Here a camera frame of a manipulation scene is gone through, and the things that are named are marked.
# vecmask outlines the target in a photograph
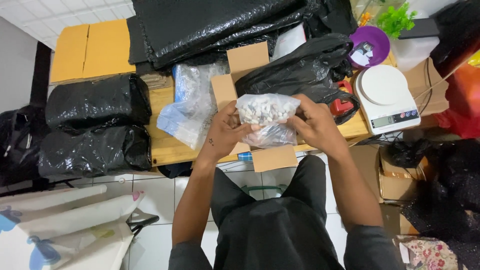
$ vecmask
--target artificial plant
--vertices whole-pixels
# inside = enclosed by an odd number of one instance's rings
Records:
[[[377,20],[378,28],[382,29],[389,37],[397,39],[400,31],[403,29],[410,30],[415,26],[413,19],[417,15],[416,11],[407,14],[408,3],[403,4],[397,10],[394,7],[388,7],[387,12],[380,15]]]

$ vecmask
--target ziplock bag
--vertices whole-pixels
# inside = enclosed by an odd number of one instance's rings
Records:
[[[353,94],[338,90],[332,81],[332,69],[347,58],[353,48],[350,38],[328,34],[312,38],[290,54],[262,66],[235,83],[237,96],[276,93],[287,96],[305,94],[315,103],[330,105],[335,99],[349,101],[353,108],[335,117],[335,123],[348,121],[360,108]]]
[[[80,135],[53,132],[40,146],[38,172],[54,180],[119,175],[152,168],[143,126],[94,128]]]
[[[279,94],[243,95],[235,106],[239,110],[240,122],[265,126],[248,134],[243,142],[259,148],[296,146],[297,133],[284,122],[295,115],[299,105],[300,100]]]
[[[135,74],[55,87],[45,108],[47,124],[58,130],[150,122],[148,87]]]
[[[175,101],[166,105],[157,118],[157,128],[193,150],[201,148],[212,117],[217,112],[210,79],[228,73],[228,64],[175,66]]]

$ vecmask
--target clear plastic bag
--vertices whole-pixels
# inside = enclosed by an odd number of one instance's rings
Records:
[[[226,62],[202,66],[176,65],[176,102],[162,109],[156,126],[193,150],[201,148],[212,117],[217,112],[210,79],[228,72]]]
[[[247,135],[243,142],[259,148],[297,145],[297,133],[284,123],[295,115],[300,100],[280,94],[243,95],[237,99],[241,123],[259,124],[262,129]]]

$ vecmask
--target white scale platform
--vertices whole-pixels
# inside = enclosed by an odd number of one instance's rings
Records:
[[[355,94],[374,135],[420,124],[420,116],[405,76],[396,68],[378,65],[360,72]]]

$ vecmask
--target white tile wall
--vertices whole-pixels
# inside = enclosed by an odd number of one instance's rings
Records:
[[[126,19],[133,15],[131,0],[0,0],[1,17],[53,50],[66,26]]]

